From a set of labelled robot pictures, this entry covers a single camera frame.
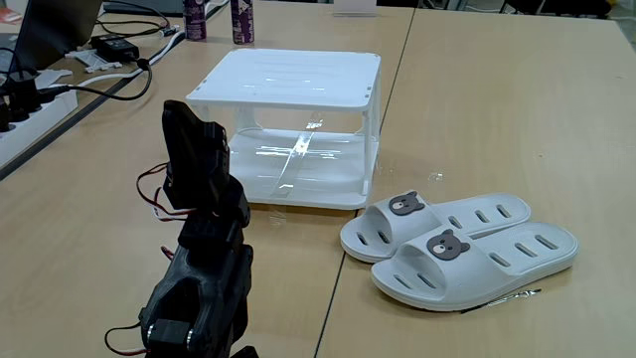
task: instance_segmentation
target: slipper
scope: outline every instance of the slipper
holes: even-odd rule
[[[383,200],[347,223],[340,232],[345,252],[377,263],[393,256],[398,247],[444,224],[473,239],[524,223],[531,210],[520,198],[490,194],[441,204],[428,204],[415,191]]]
[[[567,269],[577,252],[576,238],[551,224],[521,224],[477,240],[445,226],[402,245],[371,271],[376,286],[400,302],[453,311]]]

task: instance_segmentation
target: power adapter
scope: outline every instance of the power adapter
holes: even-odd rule
[[[139,59],[139,48],[121,35],[101,35],[90,38],[90,45],[97,54],[110,62],[132,62]]]

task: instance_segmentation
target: table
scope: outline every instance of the table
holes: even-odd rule
[[[633,356],[635,63],[612,22],[417,10],[374,200],[509,192],[581,249],[541,294],[463,315],[399,304],[346,257],[319,356]]]
[[[330,5],[256,2],[256,45],[380,54],[384,110],[412,13],[382,8],[377,18],[338,18]],[[0,355],[113,356],[104,330],[136,320],[167,266],[159,246],[174,248],[181,227],[157,222],[134,181],[167,160],[163,101],[183,99],[235,47],[229,8],[209,21],[208,33],[207,43],[184,42],[159,62],[142,99],[107,101],[0,182],[3,251],[11,253],[0,261]],[[231,134],[229,118],[218,120]],[[314,354],[344,256],[338,233],[353,217],[252,206],[249,326],[237,347],[256,345],[262,357]],[[139,332],[112,341],[134,348]]]

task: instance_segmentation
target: white power strip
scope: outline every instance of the white power strip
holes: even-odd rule
[[[29,119],[12,122],[8,132],[0,132],[0,168],[29,148],[43,134],[56,126],[78,107],[74,90],[59,94],[52,102],[42,104],[42,109],[29,115]]]

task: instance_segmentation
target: purple bottle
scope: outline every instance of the purple bottle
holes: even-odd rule
[[[253,0],[230,0],[232,6],[232,31],[235,44],[254,42]]]
[[[186,27],[186,39],[206,40],[206,5],[204,0],[183,0],[183,22]]]

